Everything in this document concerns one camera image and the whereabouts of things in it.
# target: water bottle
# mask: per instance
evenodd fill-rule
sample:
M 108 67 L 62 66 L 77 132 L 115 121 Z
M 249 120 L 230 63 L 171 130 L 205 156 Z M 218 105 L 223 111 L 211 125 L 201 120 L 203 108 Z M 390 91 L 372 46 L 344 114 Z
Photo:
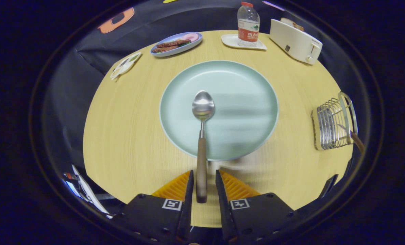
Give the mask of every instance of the water bottle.
M 256 47 L 258 31 L 260 30 L 260 16 L 251 3 L 241 2 L 237 12 L 238 45 L 242 47 Z

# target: metal wire rack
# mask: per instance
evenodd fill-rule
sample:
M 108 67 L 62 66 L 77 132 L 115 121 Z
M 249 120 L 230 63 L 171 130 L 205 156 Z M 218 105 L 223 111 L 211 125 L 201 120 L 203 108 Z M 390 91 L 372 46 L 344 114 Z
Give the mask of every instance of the metal wire rack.
M 358 125 L 352 100 L 347 94 L 340 92 L 338 99 L 331 98 L 314 109 L 311 117 L 314 123 L 314 145 L 317 149 L 333 149 L 354 143 L 350 121 L 355 135 L 358 134 Z

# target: wooden spoon handle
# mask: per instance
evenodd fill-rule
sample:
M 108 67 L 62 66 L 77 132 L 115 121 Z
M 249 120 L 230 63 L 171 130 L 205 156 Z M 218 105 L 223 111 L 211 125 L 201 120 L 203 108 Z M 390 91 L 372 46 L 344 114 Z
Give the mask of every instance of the wooden spoon handle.
M 362 141 L 358 138 L 358 135 L 356 135 L 356 133 L 351 131 L 350 136 L 352 137 L 353 141 L 355 141 L 355 144 L 358 147 L 359 152 L 363 153 L 365 150 L 365 147 L 364 147 L 364 144 L 362 143 Z
M 198 163 L 196 165 L 196 201 L 207 202 L 207 151 L 205 138 L 198 140 Z

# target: white toaster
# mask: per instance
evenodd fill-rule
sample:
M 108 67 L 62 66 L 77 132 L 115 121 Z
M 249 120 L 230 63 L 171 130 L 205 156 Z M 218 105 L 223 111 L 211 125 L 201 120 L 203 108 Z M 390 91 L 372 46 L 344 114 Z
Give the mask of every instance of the white toaster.
M 322 42 L 287 23 L 272 19 L 270 39 L 294 59 L 313 65 L 322 50 Z

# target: metal spoon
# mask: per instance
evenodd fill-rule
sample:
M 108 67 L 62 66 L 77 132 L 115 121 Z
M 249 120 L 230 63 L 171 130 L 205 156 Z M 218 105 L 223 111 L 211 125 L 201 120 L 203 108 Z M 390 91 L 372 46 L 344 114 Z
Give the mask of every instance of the metal spoon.
M 201 120 L 198 140 L 198 163 L 196 165 L 196 201 L 207 202 L 207 151 L 204 138 L 204 123 L 215 113 L 215 103 L 204 90 L 199 91 L 192 103 L 193 115 Z

